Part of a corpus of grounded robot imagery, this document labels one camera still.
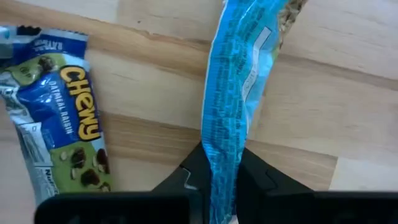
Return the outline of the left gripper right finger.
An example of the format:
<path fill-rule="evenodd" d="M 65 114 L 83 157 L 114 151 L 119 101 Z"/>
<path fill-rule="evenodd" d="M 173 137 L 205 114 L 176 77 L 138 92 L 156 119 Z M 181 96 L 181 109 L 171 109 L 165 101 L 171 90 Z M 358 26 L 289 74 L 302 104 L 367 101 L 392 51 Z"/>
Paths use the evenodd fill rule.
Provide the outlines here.
<path fill-rule="evenodd" d="M 236 213 L 239 224 L 311 224 L 313 190 L 248 149 L 239 165 Z"/>

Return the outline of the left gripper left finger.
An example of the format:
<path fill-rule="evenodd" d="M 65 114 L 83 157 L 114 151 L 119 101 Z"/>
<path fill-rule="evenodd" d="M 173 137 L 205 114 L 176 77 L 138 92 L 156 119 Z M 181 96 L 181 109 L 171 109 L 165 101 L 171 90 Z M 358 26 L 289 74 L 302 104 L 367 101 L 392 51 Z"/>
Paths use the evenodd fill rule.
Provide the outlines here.
<path fill-rule="evenodd" d="M 201 143 L 180 163 L 180 165 L 160 184 L 153 193 L 187 194 L 193 206 L 191 222 L 209 224 L 211 170 Z"/>

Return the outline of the granola bar bright blue wrapper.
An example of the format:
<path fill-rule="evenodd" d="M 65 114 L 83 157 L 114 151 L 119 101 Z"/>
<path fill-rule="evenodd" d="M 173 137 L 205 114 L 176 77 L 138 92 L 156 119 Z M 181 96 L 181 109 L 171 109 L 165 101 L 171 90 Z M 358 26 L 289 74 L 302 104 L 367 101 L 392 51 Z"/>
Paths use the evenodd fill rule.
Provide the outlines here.
<path fill-rule="evenodd" d="M 254 114 L 284 38 L 308 0 L 224 0 L 206 70 L 201 144 L 210 163 L 209 224 L 228 224 Z"/>

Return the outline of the oatmeal raisin granola bar blue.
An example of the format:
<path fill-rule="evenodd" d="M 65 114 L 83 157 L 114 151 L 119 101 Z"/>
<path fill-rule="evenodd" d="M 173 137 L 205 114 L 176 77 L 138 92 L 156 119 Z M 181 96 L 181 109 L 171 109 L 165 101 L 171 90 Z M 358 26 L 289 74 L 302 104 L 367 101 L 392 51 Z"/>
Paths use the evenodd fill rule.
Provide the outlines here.
<path fill-rule="evenodd" d="M 70 30 L 0 26 L 0 96 L 37 203 L 62 193 L 111 190 L 87 41 Z"/>

